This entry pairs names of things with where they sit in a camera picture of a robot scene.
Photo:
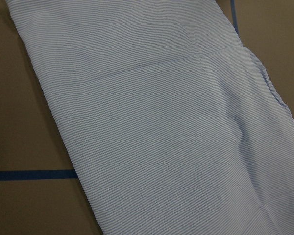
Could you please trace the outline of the light blue striped shirt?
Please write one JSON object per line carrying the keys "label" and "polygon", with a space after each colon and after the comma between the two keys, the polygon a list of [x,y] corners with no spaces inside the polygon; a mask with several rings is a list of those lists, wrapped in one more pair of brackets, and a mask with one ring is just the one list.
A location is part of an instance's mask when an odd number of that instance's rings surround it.
{"label": "light blue striped shirt", "polygon": [[294,120],[213,0],[9,0],[106,235],[294,235]]}

